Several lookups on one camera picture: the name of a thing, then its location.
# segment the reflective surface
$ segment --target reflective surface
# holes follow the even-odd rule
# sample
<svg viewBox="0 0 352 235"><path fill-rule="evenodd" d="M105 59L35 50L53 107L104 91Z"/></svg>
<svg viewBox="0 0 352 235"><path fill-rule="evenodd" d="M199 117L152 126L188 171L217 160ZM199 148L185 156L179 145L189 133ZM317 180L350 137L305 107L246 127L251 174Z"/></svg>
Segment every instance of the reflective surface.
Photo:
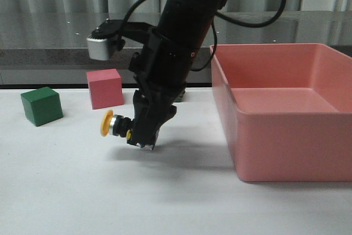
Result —
<svg viewBox="0 0 352 235"><path fill-rule="evenodd" d="M272 14L272 12L228 13L233 18L248 21L263 21ZM115 53L108 62L90 60L87 52L88 34L106 17L122 19L123 15L118 13L0 14L0 85L39 82L85 83L87 69L104 68L122 70L124 83L133 83L132 75L127 68L132 54L138 51L142 44L126 39L125 49ZM159 14L136 13L131 21L144 21L156 25L159 17ZM352 35L350 34L352 12L285 12L277 22L261 29L242 28L216 18L215 26L218 32L218 43L320 42L352 55ZM208 47L211 44L213 44L213 36L209 32L202 44L195 67L203 65L207 60ZM32 70L32 73L26 74L28 73L26 70ZM45 77L46 73L38 75L43 70L55 71L47 74L47 77ZM206 69L204 72L191 74L192 82L210 82L209 71L207 71Z"/></svg>

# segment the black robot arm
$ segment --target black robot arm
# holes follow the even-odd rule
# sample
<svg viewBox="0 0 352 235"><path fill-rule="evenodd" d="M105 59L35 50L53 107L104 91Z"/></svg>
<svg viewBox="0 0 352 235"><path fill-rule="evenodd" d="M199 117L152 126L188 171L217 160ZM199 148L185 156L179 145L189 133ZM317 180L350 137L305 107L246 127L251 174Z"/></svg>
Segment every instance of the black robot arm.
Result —
<svg viewBox="0 0 352 235"><path fill-rule="evenodd" d="M109 57L112 47L121 50L122 35L144 44L129 66L139 87L133 97L135 117L111 117L107 121L111 134L153 149L161 125L176 114L172 104L186 87L186 77L215 12L226 1L167 0L157 26L107 20L92 32L88 43L95 59Z"/></svg>

